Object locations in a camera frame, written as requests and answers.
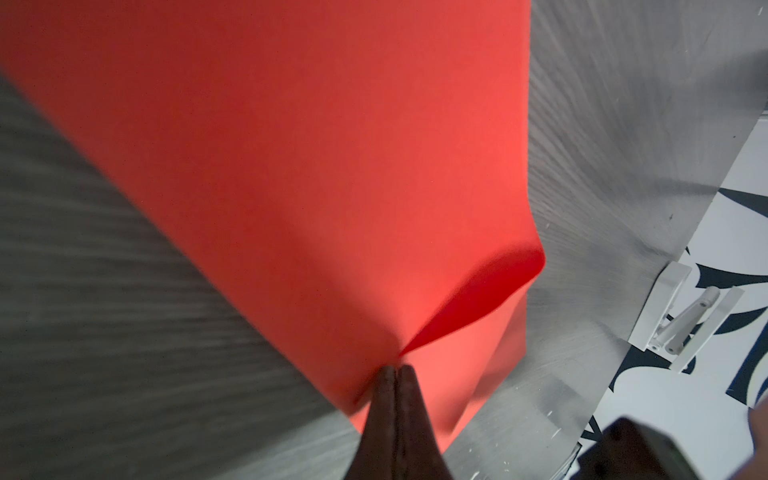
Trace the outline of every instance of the red sheet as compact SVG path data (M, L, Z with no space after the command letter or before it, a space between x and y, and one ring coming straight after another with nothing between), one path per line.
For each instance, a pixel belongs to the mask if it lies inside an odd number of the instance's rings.
M358 429L413 364L445 450L544 265L528 29L527 0L7 0L0 65Z

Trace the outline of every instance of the wood grain surface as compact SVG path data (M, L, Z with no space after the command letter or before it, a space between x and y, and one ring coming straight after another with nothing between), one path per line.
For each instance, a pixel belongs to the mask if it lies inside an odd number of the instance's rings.
M528 355L446 452L546 480L763 110L758 1L533 2ZM341 478L340 413L0 82L0 477Z

